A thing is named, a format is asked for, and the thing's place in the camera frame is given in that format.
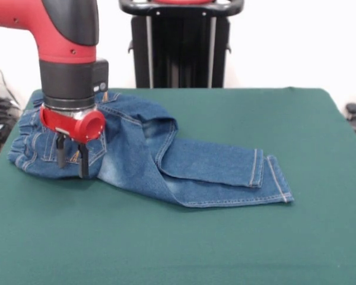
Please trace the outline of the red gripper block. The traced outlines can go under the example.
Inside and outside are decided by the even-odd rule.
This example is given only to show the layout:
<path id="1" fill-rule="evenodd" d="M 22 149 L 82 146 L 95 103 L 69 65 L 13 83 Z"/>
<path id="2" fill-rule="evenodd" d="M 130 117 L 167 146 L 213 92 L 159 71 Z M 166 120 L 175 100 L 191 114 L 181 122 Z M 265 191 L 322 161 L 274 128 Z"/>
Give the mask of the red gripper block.
<path id="1" fill-rule="evenodd" d="M 105 125 L 104 115 L 98 110 L 90 110 L 81 119 L 75 119 L 71 116 L 66 116 L 41 106 L 40 120 L 42 124 L 51 131 L 60 132 L 56 139 L 57 162 L 59 168 L 65 167 L 64 135 L 79 142 L 79 176 L 80 178 L 87 178 L 89 175 L 88 150 L 85 144 L 91 140 L 98 139 L 101 135 Z"/>

